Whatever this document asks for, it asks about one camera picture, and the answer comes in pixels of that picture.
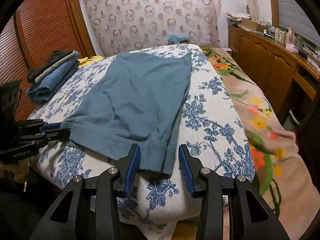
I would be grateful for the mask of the teal blue pants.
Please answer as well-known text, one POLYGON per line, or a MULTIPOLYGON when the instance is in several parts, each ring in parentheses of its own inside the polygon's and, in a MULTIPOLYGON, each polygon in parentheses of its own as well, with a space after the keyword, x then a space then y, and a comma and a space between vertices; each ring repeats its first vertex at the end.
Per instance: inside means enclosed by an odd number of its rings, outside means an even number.
POLYGON ((189 53, 172 59, 119 54, 62 123, 68 145, 118 160, 138 144, 141 170, 172 174, 190 76, 189 53))

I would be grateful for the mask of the folded blue denim jeans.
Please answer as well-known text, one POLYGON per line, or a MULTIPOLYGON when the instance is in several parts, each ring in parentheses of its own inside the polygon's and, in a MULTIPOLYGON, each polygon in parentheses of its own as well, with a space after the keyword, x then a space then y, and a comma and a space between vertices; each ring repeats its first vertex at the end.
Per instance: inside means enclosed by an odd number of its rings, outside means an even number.
POLYGON ((28 98, 35 104, 49 102, 59 89, 72 77, 79 68, 78 58, 68 61, 47 75, 40 83, 32 83, 27 90, 28 98))

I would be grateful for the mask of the colourful floral blanket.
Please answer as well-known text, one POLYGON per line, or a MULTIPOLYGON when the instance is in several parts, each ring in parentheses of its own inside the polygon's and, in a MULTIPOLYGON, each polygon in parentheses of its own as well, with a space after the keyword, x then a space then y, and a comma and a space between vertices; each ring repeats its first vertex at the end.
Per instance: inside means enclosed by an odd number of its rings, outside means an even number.
POLYGON ((220 76, 249 140, 253 184, 291 239, 319 239, 319 191, 299 154, 297 136, 281 126, 259 86, 222 48, 203 49, 220 76))

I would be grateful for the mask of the yellow plush toy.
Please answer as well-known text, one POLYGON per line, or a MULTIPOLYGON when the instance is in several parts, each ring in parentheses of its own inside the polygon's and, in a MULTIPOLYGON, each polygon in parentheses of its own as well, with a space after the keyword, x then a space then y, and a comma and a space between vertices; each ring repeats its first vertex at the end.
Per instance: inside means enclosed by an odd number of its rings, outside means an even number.
POLYGON ((97 62, 97 61, 100 61, 100 60, 103 60, 104 58, 102 56, 99 56, 99 55, 96 55, 96 56, 93 56, 93 57, 85 57, 85 58, 82 58, 82 59, 78 59, 78 62, 79 62, 79 68, 82 68, 88 64, 92 64, 93 62, 97 62))

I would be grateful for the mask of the folded black garment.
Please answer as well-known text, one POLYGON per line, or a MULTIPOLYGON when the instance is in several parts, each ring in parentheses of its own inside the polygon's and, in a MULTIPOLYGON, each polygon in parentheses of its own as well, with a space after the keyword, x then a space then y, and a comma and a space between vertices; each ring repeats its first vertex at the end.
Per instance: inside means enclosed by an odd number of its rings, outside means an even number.
POLYGON ((35 69, 30 69, 28 72, 27 80, 29 83, 34 83, 35 79, 42 74, 46 69, 51 67, 53 64, 57 63, 59 60, 63 59, 64 57, 70 55, 73 51, 72 50, 55 50, 50 55, 47 62, 35 69))

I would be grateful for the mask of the folded grey garment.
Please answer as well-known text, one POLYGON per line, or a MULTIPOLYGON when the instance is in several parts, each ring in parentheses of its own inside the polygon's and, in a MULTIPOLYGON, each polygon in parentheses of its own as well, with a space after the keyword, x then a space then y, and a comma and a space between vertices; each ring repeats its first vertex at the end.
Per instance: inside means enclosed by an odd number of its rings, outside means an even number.
POLYGON ((35 83, 40 83, 47 75, 49 75, 51 72, 56 70, 56 68, 60 67, 62 64, 71 61, 73 59, 77 59, 78 56, 76 53, 71 53, 70 55, 64 57, 63 59, 57 61, 55 64, 53 64, 51 67, 49 67, 47 70, 45 70, 42 74, 40 74, 36 79, 35 83))

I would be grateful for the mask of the blue floral white bedspread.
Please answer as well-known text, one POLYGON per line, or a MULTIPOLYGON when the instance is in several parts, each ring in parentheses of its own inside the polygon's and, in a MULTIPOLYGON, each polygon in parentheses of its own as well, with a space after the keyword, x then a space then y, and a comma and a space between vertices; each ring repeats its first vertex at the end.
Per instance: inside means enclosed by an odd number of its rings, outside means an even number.
MULTIPOLYGON (((186 191, 178 162, 178 147, 185 144, 193 157, 221 176, 234 178, 243 174, 253 180, 251 150, 231 97, 200 47, 182 44, 129 53, 170 59, 191 54, 190 86, 181 111, 172 174, 139 169, 132 193, 118 199, 120 220, 129 228, 128 238, 133 238, 133 231, 137 230, 140 239, 171 239, 177 222, 198 216, 201 206, 201 202, 191 198, 186 191)), ((31 114, 31 118, 63 123, 105 76, 117 56, 77 70, 48 103, 31 114)), ((89 149, 54 141, 31 158, 31 166, 62 189, 73 176, 98 176, 116 161, 89 149)))

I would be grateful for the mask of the brown louvred wooden wardrobe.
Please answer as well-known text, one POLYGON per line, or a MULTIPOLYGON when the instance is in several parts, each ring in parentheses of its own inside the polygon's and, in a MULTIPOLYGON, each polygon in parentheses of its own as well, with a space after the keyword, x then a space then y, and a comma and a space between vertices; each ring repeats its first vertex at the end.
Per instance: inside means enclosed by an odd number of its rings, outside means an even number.
POLYGON ((96 55, 79 0, 24 0, 1 32, 1 83, 21 81, 16 120, 35 108, 26 94, 28 71, 45 64, 55 50, 96 55))

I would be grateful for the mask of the brown wooden sideboard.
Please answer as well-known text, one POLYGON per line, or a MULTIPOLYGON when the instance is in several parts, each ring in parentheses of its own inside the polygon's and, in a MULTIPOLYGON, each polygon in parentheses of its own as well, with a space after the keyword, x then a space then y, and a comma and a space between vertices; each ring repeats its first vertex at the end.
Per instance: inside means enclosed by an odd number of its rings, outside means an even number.
POLYGON ((310 115, 319 71, 306 59, 266 37, 228 27, 228 45, 239 67, 263 91, 278 120, 302 122, 310 115))

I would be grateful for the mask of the blue item by curtain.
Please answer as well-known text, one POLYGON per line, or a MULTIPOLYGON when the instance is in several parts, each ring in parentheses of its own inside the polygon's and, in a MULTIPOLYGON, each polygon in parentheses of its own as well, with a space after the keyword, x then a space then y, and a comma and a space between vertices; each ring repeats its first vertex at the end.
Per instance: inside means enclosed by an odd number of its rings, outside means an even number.
POLYGON ((168 44, 189 44, 189 43, 190 41, 189 41, 189 38, 187 37, 180 37, 173 34, 170 34, 168 36, 168 44))

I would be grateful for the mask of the pink bottle on sideboard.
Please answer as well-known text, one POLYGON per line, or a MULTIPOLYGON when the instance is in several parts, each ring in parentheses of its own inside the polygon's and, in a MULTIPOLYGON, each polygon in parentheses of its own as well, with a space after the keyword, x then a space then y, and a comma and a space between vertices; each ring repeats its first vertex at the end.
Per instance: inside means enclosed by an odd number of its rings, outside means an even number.
POLYGON ((288 31, 286 33, 286 37, 285 37, 285 45, 287 44, 292 44, 292 45, 296 45, 296 36, 295 36, 295 32, 294 30, 289 27, 288 31))

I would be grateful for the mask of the white bottle on sideboard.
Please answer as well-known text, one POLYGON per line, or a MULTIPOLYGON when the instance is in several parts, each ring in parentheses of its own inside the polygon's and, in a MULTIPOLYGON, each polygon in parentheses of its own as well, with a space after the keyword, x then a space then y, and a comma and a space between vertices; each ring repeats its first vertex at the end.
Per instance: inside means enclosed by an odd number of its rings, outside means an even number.
POLYGON ((279 38, 280 38, 280 28, 276 28, 274 31, 274 39, 275 39, 275 41, 278 42, 279 38))

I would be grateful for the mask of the cardboard box on sideboard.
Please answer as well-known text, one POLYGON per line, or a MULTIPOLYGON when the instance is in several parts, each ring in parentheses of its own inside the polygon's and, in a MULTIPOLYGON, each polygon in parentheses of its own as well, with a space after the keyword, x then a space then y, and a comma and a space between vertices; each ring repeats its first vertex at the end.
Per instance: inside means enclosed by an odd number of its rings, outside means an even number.
POLYGON ((241 25, 251 31, 258 31, 263 33, 264 30, 268 29, 268 23, 256 19, 245 19, 242 18, 241 25))

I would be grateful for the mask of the folded patterned cloth on sideboard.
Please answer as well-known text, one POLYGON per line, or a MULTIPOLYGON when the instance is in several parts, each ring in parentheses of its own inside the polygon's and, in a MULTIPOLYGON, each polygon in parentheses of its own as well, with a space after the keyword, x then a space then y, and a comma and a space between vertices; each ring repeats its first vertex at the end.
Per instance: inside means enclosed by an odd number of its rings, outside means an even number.
POLYGON ((239 12, 226 12, 226 17, 228 20, 232 22, 240 22, 242 21, 242 19, 246 19, 246 20, 251 19, 252 15, 239 13, 239 12))

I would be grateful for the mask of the grey window roller shutter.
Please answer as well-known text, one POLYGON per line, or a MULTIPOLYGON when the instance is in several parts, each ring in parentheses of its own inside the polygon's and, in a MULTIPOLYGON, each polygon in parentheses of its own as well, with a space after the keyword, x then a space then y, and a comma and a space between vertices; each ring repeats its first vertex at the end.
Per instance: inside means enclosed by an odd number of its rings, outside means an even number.
POLYGON ((319 46, 319 34, 295 0, 278 0, 279 25, 319 46))

